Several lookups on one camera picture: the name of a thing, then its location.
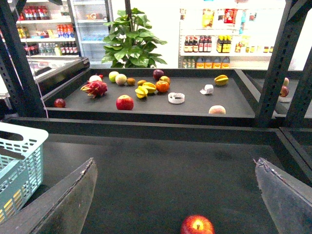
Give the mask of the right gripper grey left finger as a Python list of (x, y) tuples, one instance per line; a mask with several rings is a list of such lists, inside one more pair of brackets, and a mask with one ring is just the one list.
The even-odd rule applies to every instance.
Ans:
[(1, 224), (2, 234), (79, 234), (98, 176), (93, 158)]

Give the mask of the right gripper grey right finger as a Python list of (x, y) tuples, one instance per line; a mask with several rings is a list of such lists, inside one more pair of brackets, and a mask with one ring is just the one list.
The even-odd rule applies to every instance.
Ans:
[(259, 158), (255, 175), (262, 199), (280, 234), (312, 232), (312, 188)]

